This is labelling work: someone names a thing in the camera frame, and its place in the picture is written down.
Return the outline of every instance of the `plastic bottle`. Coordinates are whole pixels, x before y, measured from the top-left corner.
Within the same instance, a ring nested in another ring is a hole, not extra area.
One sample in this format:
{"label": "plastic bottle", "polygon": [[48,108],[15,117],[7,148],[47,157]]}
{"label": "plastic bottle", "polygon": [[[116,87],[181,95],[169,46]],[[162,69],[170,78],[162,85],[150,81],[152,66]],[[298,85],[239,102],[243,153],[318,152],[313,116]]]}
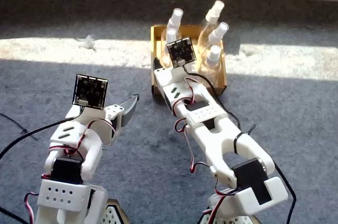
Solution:
{"label": "plastic bottle", "polygon": [[203,59],[206,58],[206,56],[208,55],[208,50],[210,49],[211,46],[213,45],[219,45],[219,43],[221,42],[223,36],[225,35],[225,33],[227,33],[227,31],[229,30],[229,26],[227,23],[225,22],[221,22],[216,29],[214,29],[208,36],[208,41],[205,45],[205,47],[203,47],[201,50],[201,61]]}
{"label": "plastic bottle", "polygon": [[[177,38],[177,30],[176,29],[166,29],[166,42],[165,42],[165,44],[176,41],[177,40],[176,38]],[[169,67],[173,66],[167,46],[165,46],[163,51],[161,52],[159,62],[165,68],[169,68]]]}
{"label": "plastic bottle", "polygon": [[214,86],[218,83],[218,77],[221,71],[221,52],[222,49],[218,45],[213,45],[198,69],[198,73],[207,77]]}
{"label": "plastic bottle", "polygon": [[201,25],[201,32],[197,42],[197,59],[200,59],[200,56],[208,46],[208,36],[217,27],[218,18],[220,17],[220,13],[222,12],[223,8],[223,2],[215,1],[212,8],[206,14],[205,19]]}
{"label": "plastic bottle", "polygon": [[162,31],[161,34],[161,52],[163,52],[165,50],[166,47],[166,31],[168,29],[175,29],[176,30],[176,39],[174,41],[176,41],[177,39],[181,38],[181,33],[180,33],[180,26],[181,26],[181,19],[183,16],[183,10],[180,8],[175,8],[173,11],[173,14],[171,15],[168,24],[167,24],[167,28],[165,28]]}

